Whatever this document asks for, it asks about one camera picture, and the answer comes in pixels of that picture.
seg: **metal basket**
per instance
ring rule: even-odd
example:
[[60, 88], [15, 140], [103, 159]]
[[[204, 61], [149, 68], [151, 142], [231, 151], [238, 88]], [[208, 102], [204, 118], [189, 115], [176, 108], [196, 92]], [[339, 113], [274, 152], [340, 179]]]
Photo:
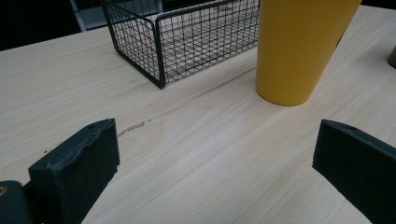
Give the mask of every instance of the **metal basket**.
[[116, 52], [162, 89], [257, 46], [260, 0], [102, 0]]

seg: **orange plastic cup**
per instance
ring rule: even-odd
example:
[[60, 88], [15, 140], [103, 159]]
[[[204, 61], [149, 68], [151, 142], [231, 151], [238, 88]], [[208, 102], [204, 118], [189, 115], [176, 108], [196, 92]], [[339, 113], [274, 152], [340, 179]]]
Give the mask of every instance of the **orange plastic cup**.
[[278, 105], [308, 100], [361, 0], [261, 0], [257, 93]]

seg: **wooden table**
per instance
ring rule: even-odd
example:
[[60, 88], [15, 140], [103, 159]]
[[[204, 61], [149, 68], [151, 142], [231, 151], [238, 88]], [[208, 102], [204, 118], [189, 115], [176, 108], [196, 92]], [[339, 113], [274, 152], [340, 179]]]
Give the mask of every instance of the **wooden table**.
[[396, 11], [360, 7], [312, 97], [255, 92], [256, 50], [160, 91], [107, 28], [0, 52], [0, 180], [115, 118], [119, 171], [85, 223], [369, 223], [312, 167], [322, 119], [396, 146]]

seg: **wire mesh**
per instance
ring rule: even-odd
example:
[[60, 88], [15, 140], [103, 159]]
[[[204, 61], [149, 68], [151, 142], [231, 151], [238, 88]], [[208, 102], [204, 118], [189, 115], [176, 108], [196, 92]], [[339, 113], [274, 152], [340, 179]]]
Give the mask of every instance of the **wire mesh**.
[[104, 0], [116, 51], [159, 88], [257, 46], [260, 0]]

